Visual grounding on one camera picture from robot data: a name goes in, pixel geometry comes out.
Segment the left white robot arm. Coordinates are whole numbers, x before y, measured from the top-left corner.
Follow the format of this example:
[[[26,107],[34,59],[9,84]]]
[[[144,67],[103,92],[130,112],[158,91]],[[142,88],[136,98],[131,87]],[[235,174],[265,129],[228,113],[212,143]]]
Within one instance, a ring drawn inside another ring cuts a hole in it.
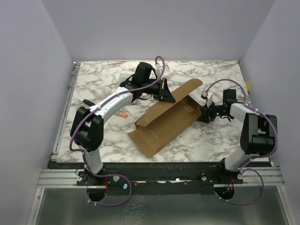
[[[165,63],[156,63],[153,67],[149,63],[140,62],[134,74],[122,81],[110,96],[89,108],[80,107],[76,111],[70,131],[69,149],[82,153],[84,167],[89,171],[87,179],[91,184],[98,185],[103,181],[101,170],[104,165],[99,147],[104,139],[104,125],[117,111],[144,93],[160,102],[175,103],[167,79],[163,77],[168,69]]]

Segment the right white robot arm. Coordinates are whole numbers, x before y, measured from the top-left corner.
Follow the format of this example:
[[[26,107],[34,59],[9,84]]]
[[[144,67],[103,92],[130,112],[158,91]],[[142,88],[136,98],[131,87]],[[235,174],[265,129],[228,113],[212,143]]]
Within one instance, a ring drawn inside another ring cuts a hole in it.
[[[202,106],[202,114],[198,121],[209,124],[215,118],[233,120],[243,123],[240,135],[240,147],[230,156],[223,158],[220,169],[216,170],[215,177],[220,183],[228,182],[233,174],[252,159],[268,157],[278,145],[277,117],[251,110],[242,102],[238,102],[236,90],[223,91],[223,103],[213,102],[213,95],[203,92],[201,95],[206,103]]]

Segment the brown cardboard box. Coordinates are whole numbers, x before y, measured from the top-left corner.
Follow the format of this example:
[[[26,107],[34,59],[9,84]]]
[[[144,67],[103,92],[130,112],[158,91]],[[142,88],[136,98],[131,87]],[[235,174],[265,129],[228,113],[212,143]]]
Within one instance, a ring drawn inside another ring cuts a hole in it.
[[[189,94],[202,84],[196,78],[185,82],[172,91],[175,103],[158,101],[135,122],[128,136],[146,157],[157,154],[201,116],[201,106]]]

